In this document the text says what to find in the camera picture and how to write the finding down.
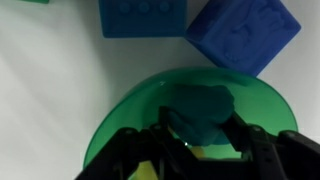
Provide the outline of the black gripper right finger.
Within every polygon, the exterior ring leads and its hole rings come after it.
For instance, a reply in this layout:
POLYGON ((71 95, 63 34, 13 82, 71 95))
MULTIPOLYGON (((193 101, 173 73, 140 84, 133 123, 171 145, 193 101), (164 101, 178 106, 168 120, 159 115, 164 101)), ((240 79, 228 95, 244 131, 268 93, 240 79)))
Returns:
POLYGON ((213 179, 320 180, 320 145, 308 137, 292 130, 271 135, 237 113, 221 129, 241 158, 201 160, 213 179))

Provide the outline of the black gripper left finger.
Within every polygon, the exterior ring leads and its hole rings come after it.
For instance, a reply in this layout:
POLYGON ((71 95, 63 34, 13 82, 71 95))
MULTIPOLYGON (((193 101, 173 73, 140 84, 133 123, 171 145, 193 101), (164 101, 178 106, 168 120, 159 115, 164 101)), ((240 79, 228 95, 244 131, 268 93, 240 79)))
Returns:
POLYGON ((199 161, 167 129, 170 112, 170 108, 161 106, 158 122, 141 131, 119 129, 75 180, 126 180, 145 161, 151 162, 160 180, 170 176, 195 179, 199 161))

